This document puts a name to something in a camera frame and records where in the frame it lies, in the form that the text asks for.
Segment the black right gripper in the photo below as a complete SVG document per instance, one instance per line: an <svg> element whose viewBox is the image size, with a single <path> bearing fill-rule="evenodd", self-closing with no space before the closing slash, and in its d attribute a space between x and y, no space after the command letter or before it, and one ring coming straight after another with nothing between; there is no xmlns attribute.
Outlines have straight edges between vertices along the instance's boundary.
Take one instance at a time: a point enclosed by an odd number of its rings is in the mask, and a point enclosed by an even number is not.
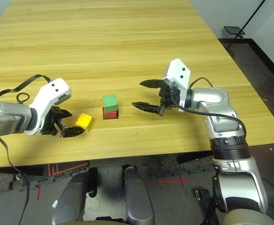
<svg viewBox="0 0 274 225"><path fill-rule="evenodd" d="M176 105L172 101L172 97L175 99L175 102L178 104L180 101L180 90L175 87L169 87L166 83L161 79L150 79L144 80L140 83L140 85L145 86L147 88L160 88L159 96L160 99L160 107L158 105L151 105L145 102L133 102L131 103L137 109L140 109L144 112L158 114L162 116L164 114L165 109L171 109L176 107Z"/></svg>

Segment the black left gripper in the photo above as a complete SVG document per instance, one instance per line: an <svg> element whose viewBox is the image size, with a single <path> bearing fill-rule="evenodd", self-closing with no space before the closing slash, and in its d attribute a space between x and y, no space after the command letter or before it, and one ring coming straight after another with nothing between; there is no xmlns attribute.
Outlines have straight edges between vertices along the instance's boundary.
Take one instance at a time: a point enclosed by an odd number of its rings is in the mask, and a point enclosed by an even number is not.
<svg viewBox="0 0 274 225"><path fill-rule="evenodd" d="M85 132L82 127L66 127L63 123L63 118L71 117L72 114L57 106L52 106L45 117L43 128L41 129L41 135L56 135L58 130L55 128L55 124L61 131L61 138L76 137Z"/></svg>

